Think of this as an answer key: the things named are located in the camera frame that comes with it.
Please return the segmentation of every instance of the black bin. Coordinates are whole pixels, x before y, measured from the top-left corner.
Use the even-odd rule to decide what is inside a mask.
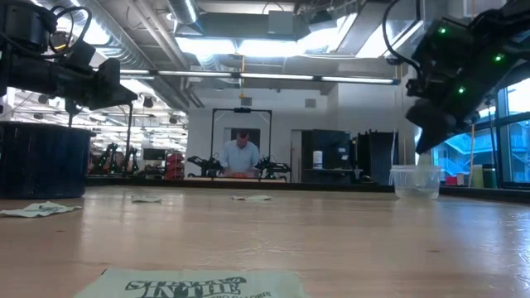
[[[0,199],[82,196],[93,135],[51,124],[0,122]]]

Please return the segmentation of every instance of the blue shirt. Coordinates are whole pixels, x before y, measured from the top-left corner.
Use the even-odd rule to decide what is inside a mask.
[[[229,168],[235,173],[247,173],[254,168],[259,161],[259,151],[256,145],[247,142],[243,149],[239,148],[235,140],[224,144],[223,154],[220,162],[223,168]]]

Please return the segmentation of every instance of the metal frame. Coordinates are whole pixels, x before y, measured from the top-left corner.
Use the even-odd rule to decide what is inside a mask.
[[[268,113],[268,157],[271,157],[271,140],[272,140],[272,110],[265,109],[251,109],[251,108],[214,108],[212,109],[212,131],[210,135],[210,157],[214,155],[214,129],[215,129],[215,114],[218,111],[227,111],[234,113]]]

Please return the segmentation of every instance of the man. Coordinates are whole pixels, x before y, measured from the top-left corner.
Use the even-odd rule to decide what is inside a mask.
[[[255,177],[254,166],[259,161],[256,145],[248,141],[248,132],[239,130],[236,139],[224,144],[220,163],[227,177]]]

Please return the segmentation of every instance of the white wall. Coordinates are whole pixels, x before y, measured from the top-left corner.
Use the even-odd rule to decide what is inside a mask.
[[[210,156],[212,108],[240,107],[239,90],[197,89],[197,95],[206,108],[191,109],[186,156]],[[244,95],[253,98],[253,109],[272,110],[271,154],[278,162],[290,163],[291,131],[293,129],[328,129],[326,117],[327,97],[318,90],[247,89]],[[316,99],[316,108],[305,108],[306,99]],[[267,113],[261,113],[268,120]],[[268,154],[268,122],[256,113],[235,114],[217,112],[214,126],[214,153],[219,154],[224,145],[224,129],[233,127],[258,128],[261,130],[260,154]],[[185,173],[199,174],[198,166],[186,164]]]

